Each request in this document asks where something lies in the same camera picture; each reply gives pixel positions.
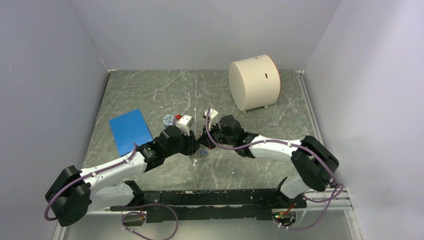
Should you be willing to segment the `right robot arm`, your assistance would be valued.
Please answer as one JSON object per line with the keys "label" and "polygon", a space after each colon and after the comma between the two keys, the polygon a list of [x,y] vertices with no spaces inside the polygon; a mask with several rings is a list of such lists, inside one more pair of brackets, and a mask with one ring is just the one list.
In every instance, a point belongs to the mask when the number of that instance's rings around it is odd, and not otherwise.
{"label": "right robot arm", "polygon": [[233,115],[218,118],[209,108],[205,111],[203,134],[198,142],[211,149],[216,147],[234,151],[245,158],[270,158],[292,163],[296,173],[277,187],[275,202],[282,208],[308,190],[323,192],[329,184],[336,184],[338,159],[314,136],[301,140],[281,140],[245,131]]}

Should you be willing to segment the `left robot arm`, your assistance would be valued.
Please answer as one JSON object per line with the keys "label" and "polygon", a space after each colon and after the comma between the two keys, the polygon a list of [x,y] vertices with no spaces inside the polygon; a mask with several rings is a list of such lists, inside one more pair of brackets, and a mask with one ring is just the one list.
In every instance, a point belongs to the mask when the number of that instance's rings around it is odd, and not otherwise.
{"label": "left robot arm", "polygon": [[123,206],[137,210],[143,203],[143,191],[132,180],[161,166],[173,155],[193,155],[200,148],[193,130],[184,134],[168,126],[159,136],[115,160],[94,167],[64,168],[45,194],[44,218],[62,227],[79,221],[86,213],[107,207]]}

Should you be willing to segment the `metal key organizer plate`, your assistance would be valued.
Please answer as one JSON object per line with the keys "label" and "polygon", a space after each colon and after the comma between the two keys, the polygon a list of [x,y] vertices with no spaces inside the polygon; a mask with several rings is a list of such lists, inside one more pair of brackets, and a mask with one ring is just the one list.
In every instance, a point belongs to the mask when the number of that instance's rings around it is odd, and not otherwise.
{"label": "metal key organizer plate", "polygon": [[195,134],[195,139],[196,140],[198,140],[199,138],[201,138],[202,137],[202,135],[203,135],[203,133],[200,131],[200,132],[197,132],[196,134]]}

